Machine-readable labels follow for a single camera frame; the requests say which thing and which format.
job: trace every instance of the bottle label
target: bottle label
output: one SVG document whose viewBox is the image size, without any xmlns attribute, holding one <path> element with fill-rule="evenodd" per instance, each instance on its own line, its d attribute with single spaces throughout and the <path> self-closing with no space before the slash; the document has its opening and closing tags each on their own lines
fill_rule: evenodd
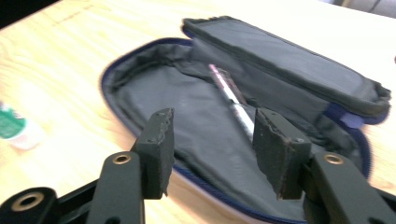
<svg viewBox="0 0 396 224">
<path fill-rule="evenodd" d="M 12 138 L 26 126 L 26 119 L 0 101 L 0 137 Z"/>
</svg>

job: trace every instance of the table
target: table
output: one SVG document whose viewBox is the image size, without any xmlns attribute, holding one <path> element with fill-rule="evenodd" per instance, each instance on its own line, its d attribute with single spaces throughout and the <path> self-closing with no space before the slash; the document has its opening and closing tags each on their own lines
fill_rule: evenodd
<svg viewBox="0 0 396 224">
<path fill-rule="evenodd" d="M 396 20 L 314 0 L 64 0 L 0 31 L 0 98 L 46 140 L 23 151 L 0 141 L 0 203 L 32 187 L 58 196 L 97 178 L 132 136 L 106 106 L 99 81 L 121 55 L 183 37 L 183 18 L 229 15 L 326 55 L 396 91 Z M 373 147 L 370 183 L 396 194 L 396 114 L 363 128 Z M 169 197 L 146 202 L 147 223 L 241 223 L 172 174 Z"/>
</svg>

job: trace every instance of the green bottle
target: green bottle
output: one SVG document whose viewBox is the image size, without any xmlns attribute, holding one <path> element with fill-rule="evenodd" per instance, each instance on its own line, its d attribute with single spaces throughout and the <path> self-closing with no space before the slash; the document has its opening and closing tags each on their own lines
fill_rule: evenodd
<svg viewBox="0 0 396 224">
<path fill-rule="evenodd" d="M 0 101 L 0 138 L 21 149 L 35 147 L 44 137 L 44 131 Z"/>
</svg>

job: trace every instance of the gray pencil case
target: gray pencil case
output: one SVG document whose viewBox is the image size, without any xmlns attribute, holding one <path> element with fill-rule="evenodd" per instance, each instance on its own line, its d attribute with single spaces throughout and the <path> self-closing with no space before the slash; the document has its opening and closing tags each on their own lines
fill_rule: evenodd
<svg viewBox="0 0 396 224">
<path fill-rule="evenodd" d="M 302 201 L 278 201 L 254 150 L 214 84 L 213 63 L 231 74 L 254 119 L 258 107 L 283 115 L 312 141 L 351 159 L 368 177 L 370 146 L 360 127 L 389 112 L 390 91 L 352 69 L 230 17 L 186 19 L 190 39 L 164 38 L 117 59 L 103 95 L 139 135 L 149 116 L 175 109 L 174 170 L 223 203 L 259 220 L 304 223 Z"/>
</svg>

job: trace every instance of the white pen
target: white pen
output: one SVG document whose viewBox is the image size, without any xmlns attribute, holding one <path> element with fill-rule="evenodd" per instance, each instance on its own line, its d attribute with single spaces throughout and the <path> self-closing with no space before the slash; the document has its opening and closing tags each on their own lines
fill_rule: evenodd
<svg viewBox="0 0 396 224">
<path fill-rule="evenodd" d="M 230 88 L 230 85 L 224 78 L 224 75 L 218 70 L 218 68 L 214 64 L 210 64 L 209 68 L 213 72 L 212 78 L 215 80 L 215 83 L 217 84 L 219 89 L 223 92 L 223 95 L 226 98 L 226 100 L 230 101 L 231 108 L 236 116 L 236 119 L 241 124 L 250 142 L 252 142 L 253 132 L 254 132 L 253 121 L 248 116 L 248 113 L 246 112 L 244 107 L 239 103 L 235 94 L 233 94 L 233 90 Z"/>
</svg>

